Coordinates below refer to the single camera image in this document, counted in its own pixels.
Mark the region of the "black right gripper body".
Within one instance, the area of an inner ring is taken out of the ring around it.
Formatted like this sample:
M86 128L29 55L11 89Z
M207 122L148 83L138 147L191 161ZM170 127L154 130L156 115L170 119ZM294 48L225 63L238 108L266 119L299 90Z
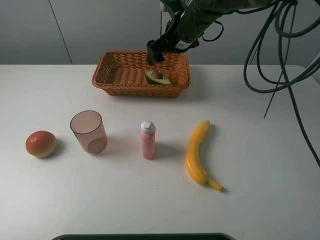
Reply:
M217 4L190 4L161 38L161 53L185 52L220 17Z

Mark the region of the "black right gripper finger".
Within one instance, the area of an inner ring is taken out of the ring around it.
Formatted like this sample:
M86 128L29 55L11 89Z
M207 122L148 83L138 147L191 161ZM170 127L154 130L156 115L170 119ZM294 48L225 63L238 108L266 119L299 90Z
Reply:
M164 62L165 58L162 54L163 44L160 40L150 40L146 44L147 47L147 62L150 66Z

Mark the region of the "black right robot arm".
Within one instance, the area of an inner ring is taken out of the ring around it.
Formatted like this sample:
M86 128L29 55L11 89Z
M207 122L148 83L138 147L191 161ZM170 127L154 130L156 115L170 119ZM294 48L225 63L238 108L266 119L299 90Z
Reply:
M165 60L164 54L181 54L198 47L205 30L223 15L255 13L277 3L277 0L161 0L160 10L168 12L171 20L160 38L147 42L147 62L153 66Z

